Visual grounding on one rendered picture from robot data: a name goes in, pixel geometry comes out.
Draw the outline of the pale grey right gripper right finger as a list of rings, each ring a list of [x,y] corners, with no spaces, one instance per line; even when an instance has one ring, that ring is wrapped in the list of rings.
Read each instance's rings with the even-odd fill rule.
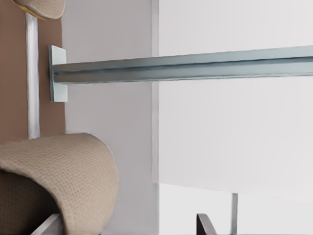
[[[196,235],[217,235],[213,224],[205,213],[198,213],[196,218]]]

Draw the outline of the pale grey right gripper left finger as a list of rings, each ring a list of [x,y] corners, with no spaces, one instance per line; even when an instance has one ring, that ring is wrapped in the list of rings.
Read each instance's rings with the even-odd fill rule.
[[[31,235],[65,235],[62,216],[59,213],[52,214]]]

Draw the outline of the white flat strip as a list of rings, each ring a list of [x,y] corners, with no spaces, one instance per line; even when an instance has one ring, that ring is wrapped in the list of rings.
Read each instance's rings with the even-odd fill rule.
[[[40,136],[38,20],[26,13],[28,138]]]

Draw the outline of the thin silver frame post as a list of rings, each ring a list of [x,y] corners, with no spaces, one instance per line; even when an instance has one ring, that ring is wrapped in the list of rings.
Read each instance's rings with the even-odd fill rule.
[[[237,235],[238,228],[238,194],[232,194],[230,234]]]

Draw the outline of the silver frame post with foot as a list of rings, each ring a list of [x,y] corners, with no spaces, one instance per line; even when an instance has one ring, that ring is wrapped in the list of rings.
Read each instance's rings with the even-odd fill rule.
[[[67,63],[48,47],[50,97],[67,102],[69,84],[313,76],[313,46]]]

